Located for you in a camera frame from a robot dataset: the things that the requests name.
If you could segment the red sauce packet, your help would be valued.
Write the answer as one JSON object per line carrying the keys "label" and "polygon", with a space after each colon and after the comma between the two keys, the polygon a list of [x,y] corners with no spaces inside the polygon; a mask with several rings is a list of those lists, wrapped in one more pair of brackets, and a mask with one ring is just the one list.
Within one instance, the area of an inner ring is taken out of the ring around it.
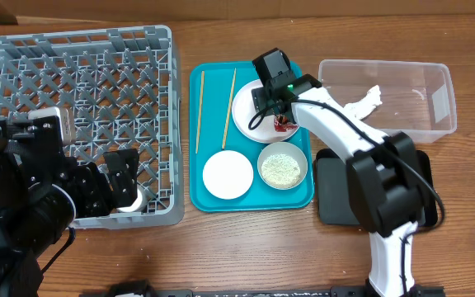
{"label": "red sauce packet", "polygon": [[289,118],[284,115],[276,115],[274,118],[274,127],[276,132],[288,132],[296,130],[299,126],[291,122]]}

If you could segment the wooden chopstick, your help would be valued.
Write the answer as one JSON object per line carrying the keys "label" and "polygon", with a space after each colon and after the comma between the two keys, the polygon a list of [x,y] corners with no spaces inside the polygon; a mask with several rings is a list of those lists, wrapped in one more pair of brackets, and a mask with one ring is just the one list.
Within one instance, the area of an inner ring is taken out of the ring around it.
{"label": "wooden chopstick", "polygon": [[235,89],[236,76],[237,76],[237,69],[234,68],[234,70],[233,70],[233,80],[232,80],[230,93],[229,93],[229,99],[228,99],[228,109],[227,109],[227,114],[226,114],[226,119],[225,119],[225,126],[224,126],[224,130],[223,130],[222,150],[225,150],[226,143],[227,143],[228,127],[229,127],[230,115],[231,115],[231,111],[232,111],[233,95],[234,95],[234,89]]}
{"label": "wooden chopstick", "polygon": [[199,95],[198,116],[197,116],[195,153],[199,152],[199,147],[200,147],[200,131],[201,131],[201,123],[202,123],[204,85],[205,85],[205,71],[203,70],[201,71],[201,76],[200,76],[200,95]]}

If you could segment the grey bowl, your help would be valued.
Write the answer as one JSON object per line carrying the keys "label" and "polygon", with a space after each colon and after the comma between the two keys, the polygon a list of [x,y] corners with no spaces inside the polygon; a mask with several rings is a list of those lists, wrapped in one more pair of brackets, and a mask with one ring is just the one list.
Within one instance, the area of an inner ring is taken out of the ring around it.
{"label": "grey bowl", "polygon": [[298,186],[307,176],[308,160],[296,145],[276,142],[262,149],[257,169],[265,184],[277,190],[288,190]]}

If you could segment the pink shallow bowl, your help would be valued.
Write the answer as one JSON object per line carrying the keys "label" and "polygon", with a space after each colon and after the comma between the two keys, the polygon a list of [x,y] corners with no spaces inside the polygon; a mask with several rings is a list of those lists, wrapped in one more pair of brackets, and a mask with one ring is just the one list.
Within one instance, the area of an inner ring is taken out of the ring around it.
{"label": "pink shallow bowl", "polygon": [[253,180],[251,162],[237,151],[220,151],[211,156],[203,168],[205,188],[222,200],[243,196],[251,188]]}

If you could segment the white napkin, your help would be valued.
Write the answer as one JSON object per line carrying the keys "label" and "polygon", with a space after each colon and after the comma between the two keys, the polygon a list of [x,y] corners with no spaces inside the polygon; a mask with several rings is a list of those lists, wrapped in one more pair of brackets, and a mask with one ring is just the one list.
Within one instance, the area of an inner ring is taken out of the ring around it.
{"label": "white napkin", "polygon": [[363,120],[370,116],[382,104],[380,87],[379,85],[375,85],[370,88],[366,95],[359,101],[345,104],[344,110],[357,120]]}

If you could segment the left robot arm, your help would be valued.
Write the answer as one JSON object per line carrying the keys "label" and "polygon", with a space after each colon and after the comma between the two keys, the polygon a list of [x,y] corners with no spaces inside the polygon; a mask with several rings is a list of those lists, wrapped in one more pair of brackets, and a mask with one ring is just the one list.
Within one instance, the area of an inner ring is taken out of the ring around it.
{"label": "left robot arm", "polygon": [[107,172],[63,151],[55,116],[0,123],[0,296],[35,296],[46,266],[37,259],[75,219],[109,215],[137,198],[139,154],[105,154]]}

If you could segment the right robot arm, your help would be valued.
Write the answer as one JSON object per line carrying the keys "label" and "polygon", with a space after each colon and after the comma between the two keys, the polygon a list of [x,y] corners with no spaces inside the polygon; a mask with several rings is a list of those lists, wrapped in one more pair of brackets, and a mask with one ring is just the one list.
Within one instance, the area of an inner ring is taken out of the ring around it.
{"label": "right robot arm", "polygon": [[261,87],[252,91],[254,130],[270,113],[315,134],[346,166],[350,208],[368,231],[371,269],[369,296],[442,296],[441,287],[418,285],[412,275],[415,235],[423,212],[443,201],[424,178],[418,151],[405,133],[388,135],[356,119],[312,75],[297,76],[288,56],[274,48],[252,61]]}

